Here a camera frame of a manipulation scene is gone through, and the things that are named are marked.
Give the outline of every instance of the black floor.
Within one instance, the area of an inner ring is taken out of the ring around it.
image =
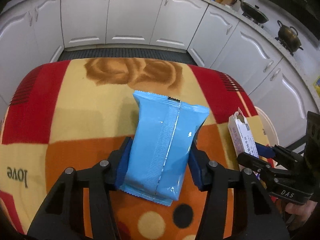
[[[58,61],[90,58],[90,57],[143,57],[175,61],[185,64],[196,65],[188,53],[159,50],[159,49],[131,49],[131,48],[103,48],[82,49],[75,51],[63,51]]]

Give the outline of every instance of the blue plastic wrapper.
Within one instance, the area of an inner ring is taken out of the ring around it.
[[[133,96],[139,123],[120,189],[170,206],[179,198],[193,137],[209,109],[147,92]]]

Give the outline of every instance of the table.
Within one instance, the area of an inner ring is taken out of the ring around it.
[[[92,167],[133,136],[138,123],[135,90],[210,108],[197,148],[211,160],[238,169],[228,118],[238,107],[256,142],[267,145],[261,120],[242,87],[230,76],[193,65],[143,58],[90,58],[41,65],[21,82],[0,135],[0,203],[15,228],[26,233],[40,204],[67,167]],[[206,193],[186,170],[180,198],[170,207],[111,192],[122,239],[193,240]],[[228,192],[225,237],[232,228]],[[84,224],[92,237],[88,191]]]

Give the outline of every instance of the cooking pot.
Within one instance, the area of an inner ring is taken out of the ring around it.
[[[266,23],[269,19],[268,17],[259,11],[258,6],[252,6],[249,3],[243,2],[242,0],[239,0],[241,2],[241,9],[244,13],[252,17],[254,20],[256,20],[258,23]]]
[[[278,31],[278,37],[286,43],[286,45],[289,47],[289,49],[292,52],[295,52],[298,49],[303,50],[303,48],[300,47],[301,42],[298,38],[297,30],[292,26],[288,27],[288,26],[283,25],[282,22],[279,20],[277,20],[277,22],[278,22],[278,25],[280,26],[280,29]]]

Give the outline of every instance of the cabinet door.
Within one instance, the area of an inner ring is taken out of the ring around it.
[[[60,0],[31,0],[34,29],[43,63],[58,60],[63,39],[60,18]]]
[[[150,44],[162,0],[110,0],[107,43]]]
[[[208,3],[163,0],[150,45],[187,49]]]
[[[283,147],[306,134],[307,112],[318,112],[303,81],[284,58],[249,97],[270,118]]]
[[[42,64],[29,1],[0,17],[0,94],[8,104],[21,80]]]
[[[7,108],[8,108],[8,105],[0,95],[0,132],[1,132],[2,119],[4,119],[4,115],[5,115],[5,112],[7,111]]]
[[[188,48],[198,66],[211,67],[238,22],[229,13],[213,5],[208,6]]]
[[[61,0],[64,46],[105,44],[108,5],[109,0]]]
[[[250,94],[281,58],[266,38],[239,22],[211,68],[232,76]]]

